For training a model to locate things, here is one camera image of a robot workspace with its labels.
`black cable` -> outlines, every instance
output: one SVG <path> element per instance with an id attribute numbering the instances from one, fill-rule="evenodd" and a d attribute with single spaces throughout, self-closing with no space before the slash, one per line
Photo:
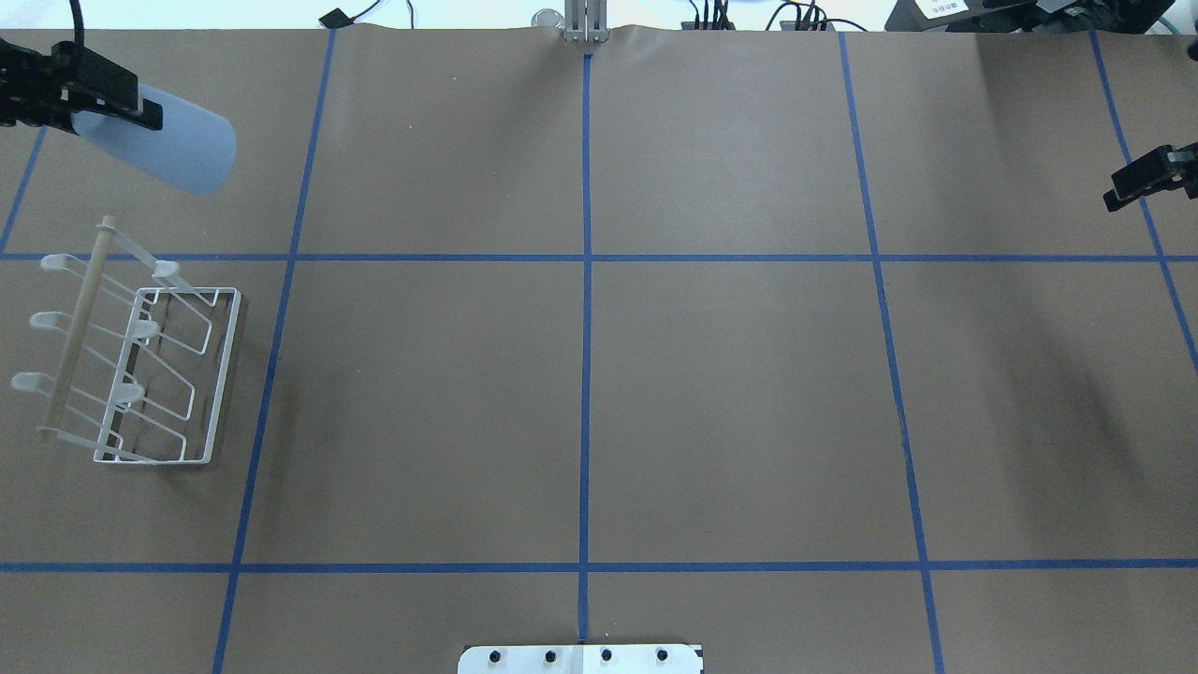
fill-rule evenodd
<path id="1" fill-rule="evenodd" d="M 774 19 L 776 19 L 778 14 L 780 14 L 782 10 L 787 7 L 794 7 L 794 23 L 798 24 L 799 20 L 803 19 L 803 7 L 809 7 L 809 6 L 810 5 L 805 2 L 789 2 L 789 1 L 782 2 L 781 5 L 778 6 L 776 10 L 774 10 L 774 14 L 769 17 L 769 23 L 766 24 L 766 30 L 769 30 L 770 28 L 774 26 Z"/>
<path id="2" fill-rule="evenodd" d="M 824 12 L 822 7 L 817 6 L 815 2 L 793 2 L 792 0 L 783 0 L 781 5 L 774 10 L 774 13 L 769 17 L 769 23 L 766 24 L 766 30 L 774 26 L 774 20 L 778 19 L 778 14 L 787 7 L 794 7 L 794 30 L 799 30 L 799 25 L 806 25 L 806 30 L 827 30 L 828 24 L 842 23 L 848 24 L 858 30 L 869 32 L 861 24 L 857 22 L 851 22 L 848 19 L 829 19 L 828 12 Z M 807 16 L 803 16 L 803 8 L 807 8 Z"/>
<path id="3" fill-rule="evenodd" d="M 370 10 L 374 10 L 375 7 L 377 7 L 379 2 L 382 2 L 382 0 L 375 0 L 374 4 L 370 5 L 369 7 L 367 7 L 365 10 L 362 10 L 357 14 L 353 14 L 352 17 L 350 17 L 350 20 L 351 22 L 356 22 L 356 20 L 361 19 L 362 17 L 364 17 L 367 14 L 367 12 L 369 12 Z"/>
<path id="4" fill-rule="evenodd" d="M 71 0 L 71 22 L 74 24 L 75 38 L 74 43 L 79 50 L 83 50 L 83 8 L 79 6 L 79 0 Z"/>
<path id="5" fill-rule="evenodd" d="M 861 24 L 859 24 L 857 22 L 851 22 L 848 19 L 821 19 L 821 20 L 818 20 L 816 23 L 817 24 L 823 24 L 823 25 L 828 25 L 828 24 L 833 24 L 833 23 L 835 23 L 835 24 L 848 24 L 848 25 L 855 28 L 857 30 L 860 30 L 861 32 L 870 32 L 869 30 L 865 30 L 865 26 L 863 26 Z"/>

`white label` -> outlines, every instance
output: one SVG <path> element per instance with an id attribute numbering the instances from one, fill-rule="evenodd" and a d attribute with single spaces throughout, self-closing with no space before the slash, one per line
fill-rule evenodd
<path id="1" fill-rule="evenodd" d="M 969 11 L 966 0 L 915 0 L 915 4 L 919 5 L 919 11 L 930 19 Z"/>

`white wire dish rack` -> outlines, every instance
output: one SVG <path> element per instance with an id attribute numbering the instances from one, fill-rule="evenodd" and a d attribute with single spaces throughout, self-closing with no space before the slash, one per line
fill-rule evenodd
<path id="1" fill-rule="evenodd" d="M 114 248 L 144 265 L 156 285 L 133 289 L 107 273 Z M 86 260 L 56 253 L 42 257 L 41 267 L 78 278 L 79 293 L 72 312 L 42 310 L 29 320 L 63 336 L 56 374 L 12 378 L 13 389 L 49 401 L 40 438 L 91 450 L 97 463 L 115 466 L 212 461 L 244 322 L 241 291 L 192 285 L 177 262 L 150 254 L 110 215 L 96 225 Z M 127 309 L 123 327 L 102 323 L 98 299 L 115 302 L 116 315 Z"/>

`grid line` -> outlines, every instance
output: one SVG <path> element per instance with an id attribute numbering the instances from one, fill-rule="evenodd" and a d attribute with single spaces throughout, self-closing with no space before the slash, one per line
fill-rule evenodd
<path id="1" fill-rule="evenodd" d="M 496 575 L 570 573 L 574 561 L 510 563 L 267 563 L 241 564 L 242 575 Z M 589 573 L 870 573 L 890 571 L 1085 571 L 1099 569 L 1198 570 L 1198 558 L 942 559 L 847 561 L 589 561 Z M 152 561 L 0 563 L 0 573 L 229 573 L 231 564 Z"/>
<path id="2" fill-rule="evenodd" d="M 878 293 L 878 309 L 882 314 L 882 335 L 887 346 L 887 364 L 890 370 L 890 390 L 898 414 L 898 431 L 902 441 L 903 463 L 907 473 L 907 498 L 910 504 L 910 520 L 915 534 L 915 549 L 919 553 L 920 579 L 924 585 L 924 608 L 927 612 L 927 631 L 931 640 L 932 662 L 937 674 L 944 674 L 944 652 L 940 648 L 940 626 L 936 615 L 936 595 L 932 590 L 932 573 L 927 569 L 927 542 L 924 540 L 924 517 L 919 505 L 919 486 L 915 481 L 915 460 L 910 453 L 910 435 L 907 430 L 907 409 L 902 396 L 902 381 L 898 377 L 898 359 L 895 354 L 894 332 L 890 326 L 890 306 L 887 302 L 885 279 L 882 274 L 882 256 L 878 248 L 878 232 L 873 220 L 873 204 L 870 198 L 870 178 L 865 169 L 865 150 L 861 144 L 861 128 L 857 119 L 857 97 L 853 93 L 853 72 L 848 61 L 848 44 L 845 34 L 837 34 L 840 42 L 840 61 L 845 75 L 845 96 L 848 99 L 848 121 L 853 130 L 853 151 L 857 157 L 857 176 L 861 188 L 861 206 L 865 211 L 865 227 L 870 238 L 870 255 L 873 263 L 873 285 Z"/>
<path id="3" fill-rule="evenodd" d="M 0 261 L 35 261 L 49 253 L 0 253 Z M 74 256 L 87 260 L 91 253 L 77 251 Z M 175 261 L 248 261 L 248 262 L 872 262 L 871 253 L 156 253 L 161 259 Z M 134 261 L 128 253 L 114 253 L 110 260 Z M 885 262 L 1065 262 L 1065 263 L 1158 263 L 1161 255 L 1060 255 L 1022 253 L 878 253 Z M 1170 263 L 1198 262 L 1198 255 L 1163 255 Z"/>
<path id="4" fill-rule="evenodd" d="M 37 165 L 37 157 L 42 153 L 42 142 L 46 140 L 46 132 L 47 127 L 43 126 L 34 139 L 34 147 L 29 151 L 25 171 L 20 174 L 20 183 L 17 186 L 17 193 L 12 198 L 8 218 L 4 223 L 4 232 L 0 233 L 0 253 L 4 253 L 5 248 L 8 247 L 8 237 L 12 235 L 12 227 L 17 225 L 17 215 L 20 214 L 20 202 L 25 199 L 25 188 L 29 187 L 29 181 L 34 177 L 34 168 Z"/>
<path id="5" fill-rule="evenodd" d="M 591 579 L 591 59 L 582 56 L 582 395 L 579 442 L 579 643 L 589 629 Z"/>
<path id="6" fill-rule="evenodd" d="M 333 66 L 333 47 L 337 44 L 337 31 L 328 31 L 325 45 L 325 66 L 320 75 L 320 90 L 316 93 L 316 110 L 311 120 L 311 134 L 308 138 L 308 153 L 304 160 L 303 178 L 300 184 L 300 199 L 296 204 L 295 224 L 291 227 L 291 248 L 288 251 L 288 266 L 283 274 L 283 289 L 279 292 L 279 308 L 274 316 L 274 335 L 271 341 L 271 354 L 266 364 L 266 378 L 262 384 L 262 401 L 258 413 L 258 427 L 254 432 L 254 447 L 249 455 L 249 468 L 246 473 L 246 491 L 241 502 L 241 515 L 237 521 L 237 538 L 232 551 L 232 567 L 229 571 L 229 584 L 225 589 L 224 608 L 220 612 L 220 630 L 217 633 L 216 654 L 212 658 L 212 672 L 219 674 L 224 667 L 225 648 L 229 643 L 229 630 L 232 625 L 232 609 L 237 599 L 237 582 L 241 575 L 241 560 L 246 549 L 246 532 L 249 528 L 249 512 L 254 503 L 254 485 L 258 479 L 258 463 L 262 455 L 262 442 L 266 437 L 266 421 L 271 411 L 271 397 L 274 393 L 274 376 L 279 365 L 279 351 L 283 342 L 283 327 L 286 322 L 288 304 L 291 298 L 291 281 L 295 278 L 296 253 L 300 249 L 300 236 L 303 231 L 303 215 L 308 201 L 308 184 L 311 181 L 313 162 L 316 158 L 316 142 L 320 139 L 320 120 L 325 110 L 325 93 L 328 90 L 328 74 Z"/>
<path id="7" fill-rule="evenodd" d="M 1115 107 L 1115 97 L 1111 91 L 1111 80 L 1107 78 L 1107 66 L 1102 60 L 1102 47 L 1099 44 L 1099 34 L 1090 30 L 1090 47 L 1094 50 L 1094 65 L 1099 68 L 1099 79 L 1102 81 L 1102 93 L 1107 98 L 1107 111 L 1111 113 L 1111 125 L 1115 130 L 1115 139 L 1119 141 L 1119 150 L 1123 151 L 1124 162 L 1131 163 L 1131 151 L 1127 150 L 1127 138 L 1123 132 L 1123 123 L 1119 121 L 1119 109 Z M 1186 318 L 1186 310 L 1181 305 L 1181 297 L 1178 295 L 1178 286 L 1173 283 L 1173 272 L 1169 271 L 1169 260 L 1164 255 L 1164 245 L 1161 244 L 1161 236 L 1156 231 L 1156 223 L 1152 221 L 1152 211 L 1148 207 L 1148 200 L 1139 198 L 1139 210 L 1144 214 L 1144 224 L 1148 226 L 1148 236 L 1152 239 L 1152 248 L 1156 250 L 1156 260 L 1161 265 L 1161 275 L 1164 277 L 1164 286 L 1169 291 L 1169 300 L 1173 302 L 1173 310 L 1178 315 L 1178 323 L 1181 326 L 1181 339 L 1190 352 L 1190 363 L 1194 372 L 1198 372 L 1198 348 L 1194 347 L 1194 335 L 1190 330 L 1190 321 Z"/>

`metal plate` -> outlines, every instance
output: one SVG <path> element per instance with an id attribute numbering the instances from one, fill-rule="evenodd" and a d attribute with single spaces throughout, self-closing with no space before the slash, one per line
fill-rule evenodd
<path id="1" fill-rule="evenodd" d="M 702 674 L 703 646 L 684 644 L 473 646 L 458 674 Z"/>

